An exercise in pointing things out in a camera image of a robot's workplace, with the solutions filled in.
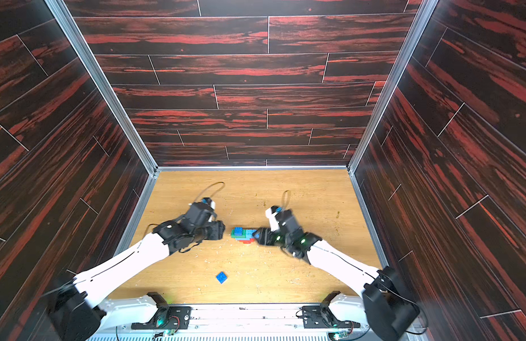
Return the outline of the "green long lego brick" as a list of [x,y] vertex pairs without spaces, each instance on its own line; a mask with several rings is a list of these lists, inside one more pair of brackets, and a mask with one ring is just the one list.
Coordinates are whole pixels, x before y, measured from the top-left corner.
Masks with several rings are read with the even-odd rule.
[[231,233],[231,236],[236,240],[242,240],[245,238],[245,230],[241,227],[234,228],[234,230]]

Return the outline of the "light blue lego brick small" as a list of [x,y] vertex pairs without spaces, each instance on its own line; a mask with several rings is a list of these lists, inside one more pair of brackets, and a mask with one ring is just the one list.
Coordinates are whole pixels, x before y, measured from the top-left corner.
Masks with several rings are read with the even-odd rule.
[[253,229],[243,229],[242,237],[246,240],[254,239],[254,233],[256,231],[257,230],[253,230]]

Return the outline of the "red lego brick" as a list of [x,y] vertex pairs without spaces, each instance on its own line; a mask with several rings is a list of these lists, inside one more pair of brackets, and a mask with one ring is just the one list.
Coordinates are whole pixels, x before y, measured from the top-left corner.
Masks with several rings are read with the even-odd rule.
[[255,242],[255,239],[251,238],[251,239],[243,239],[243,240],[237,240],[237,241],[239,241],[241,243],[244,243],[244,244],[251,244],[251,243]]

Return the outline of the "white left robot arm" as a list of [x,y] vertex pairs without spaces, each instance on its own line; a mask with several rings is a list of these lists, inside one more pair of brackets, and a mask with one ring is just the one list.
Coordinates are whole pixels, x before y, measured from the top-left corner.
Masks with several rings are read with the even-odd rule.
[[58,337],[88,340],[98,331],[123,325],[178,330],[180,317],[169,311],[169,305],[156,292],[119,300],[108,296],[176,252],[186,253],[204,240],[221,240],[224,230],[221,221],[186,226],[166,221],[134,246],[49,291],[48,316]]

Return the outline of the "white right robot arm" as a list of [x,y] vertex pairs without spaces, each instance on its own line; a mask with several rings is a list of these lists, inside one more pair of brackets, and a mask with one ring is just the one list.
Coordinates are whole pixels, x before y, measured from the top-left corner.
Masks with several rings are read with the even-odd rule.
[[328,328],[349,323],[367,326],[381,340],[400,340],[421,310],[408,297],[394,270],[370,267],[336,250],[315,234],[299,229],[282,232],[262,227],[253,233],[261,246],[276,246],[292,257],[323,270],[351,288],[358,297],[334,291],[321,302],[319,312]]

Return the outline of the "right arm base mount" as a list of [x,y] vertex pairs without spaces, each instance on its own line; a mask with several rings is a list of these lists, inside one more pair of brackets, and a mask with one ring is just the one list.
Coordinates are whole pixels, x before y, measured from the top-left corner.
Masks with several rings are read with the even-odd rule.
[[305,329],[322,328],[359,328],[361,325],[352,321],[338,320],[330,310],[330,303],[333,298],[340,294],[333,291],[318,305],[304,305],[296,313],[296,317],[303,321]]

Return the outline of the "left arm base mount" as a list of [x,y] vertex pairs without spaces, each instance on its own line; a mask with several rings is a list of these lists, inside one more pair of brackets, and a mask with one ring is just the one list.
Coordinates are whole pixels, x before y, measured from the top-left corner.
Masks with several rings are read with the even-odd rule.
[[148,296],[156,304],[157,311],[150,320],[132,323],[132,330],[187,330],[192,308],[188,305],[170,305],[160,294],[149,292]]

